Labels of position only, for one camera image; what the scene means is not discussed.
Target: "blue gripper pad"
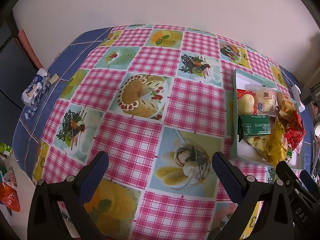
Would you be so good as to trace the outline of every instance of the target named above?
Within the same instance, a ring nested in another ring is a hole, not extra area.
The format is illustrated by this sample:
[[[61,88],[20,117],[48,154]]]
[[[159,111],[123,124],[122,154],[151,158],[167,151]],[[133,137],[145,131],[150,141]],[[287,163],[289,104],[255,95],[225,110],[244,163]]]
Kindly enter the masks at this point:
[[[240,204],[246,190],[245,176],[238,167],[233,166],[222,152],[212,156],[212,168],[233,203]]]
[[[319,192],[318,186],[315,183],[315,181],[312,179],[312,177],[310,176],[310,174],[306,171],[306,170],[302,170],[300,172],[299,178],[301,179],[302,183],[306,186],[307,190],[314,195],[315,198],[317,198],[318,196],[316,196],[316,192]]]
[[[108,154],[100,151],[88,166],[84,166],[82,168],[82,170],[85,168],[88,170],[86,171],[87,176],[84,178],[79,187],[78,199],[80,203],[88,203],[91,200],[108,166]]]

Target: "white wall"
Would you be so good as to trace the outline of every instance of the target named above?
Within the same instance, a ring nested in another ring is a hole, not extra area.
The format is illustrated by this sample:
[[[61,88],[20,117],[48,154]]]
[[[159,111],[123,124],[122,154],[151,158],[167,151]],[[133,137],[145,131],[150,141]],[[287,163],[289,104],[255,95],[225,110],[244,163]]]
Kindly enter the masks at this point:
[[[320,60],[314,53],[304,61],[319,28],[300,0],[20,0],[13,12],[45,67],[85,31],[140,23],[180,25],[232,38],[273,58],[300,80]],[[319,51],[318,38],[314,41]]]

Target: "yellow candy wrapper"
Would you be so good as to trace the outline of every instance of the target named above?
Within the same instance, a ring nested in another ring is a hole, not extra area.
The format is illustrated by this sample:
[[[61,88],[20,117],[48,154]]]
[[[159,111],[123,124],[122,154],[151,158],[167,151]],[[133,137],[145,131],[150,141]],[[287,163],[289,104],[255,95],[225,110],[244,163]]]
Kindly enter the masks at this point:
[[[287,157],[288,141],[282,123],[276,118],[271,134],[260,137],[247,137],[246,140],[272,166],[276,167]]]
[[[269,140],[270,152],[269,162],[276,167],[280,161],[284,161],[287,157],[288,140],[285,137],[284,126],[278,118],[270,135]]]

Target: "cardboard box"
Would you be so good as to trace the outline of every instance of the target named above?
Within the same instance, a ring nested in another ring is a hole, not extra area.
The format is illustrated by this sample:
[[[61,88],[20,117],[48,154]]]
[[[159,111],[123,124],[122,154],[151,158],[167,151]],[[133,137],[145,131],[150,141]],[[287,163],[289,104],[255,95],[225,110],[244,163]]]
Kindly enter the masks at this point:
[[[229,159],[230,160],[237,160],[237,161],[244,161],[244,162],[251,162],[256,163],[263,166],[270,166],[272,167],[271,163],[267,162],[263,159],[257,151],[249,145],[247,142],[241,140],[238,142],[239,138],[237,135],[238,131],[238,100],[237,100],[237,93],[236,90],[244,89],[244,90],[252,90],[252,87],[260,87],[263,88],[275,88],[277,86],[272,81],[262,80],[259,79],[257,76],[251,75],[241,69],[235,69],[233,73],[233,88],[234,88],[234,95],[233,95],[233,125],[234,125],[234,134],[233,134],[233,145],[231,146]],[[303,170],[304,169],[304,144],[302,144],[302,148],[300,154],[297,155],[292,153],[292,159],[289,163],[289,166],[292,169],[296,170]]]

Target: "table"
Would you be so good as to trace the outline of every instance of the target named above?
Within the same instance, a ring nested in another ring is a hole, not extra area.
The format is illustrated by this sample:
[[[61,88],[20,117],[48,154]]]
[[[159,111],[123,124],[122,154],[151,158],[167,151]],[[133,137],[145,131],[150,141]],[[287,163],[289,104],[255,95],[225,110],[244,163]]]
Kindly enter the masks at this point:
[[[115,239],[206,239],[236,208],[210,164],[216,151],[230,152],[236,68],[291,93],[275,61],[213,33],[171,25],[83,33],[50,66],[61,78],[35,116],[20,117],[13,141],[19,165],[34,182],[54,183],[106,151],[105,178],[84,205],[102,232]],[[275,180],[271,168],[231,163],[259,181]]]

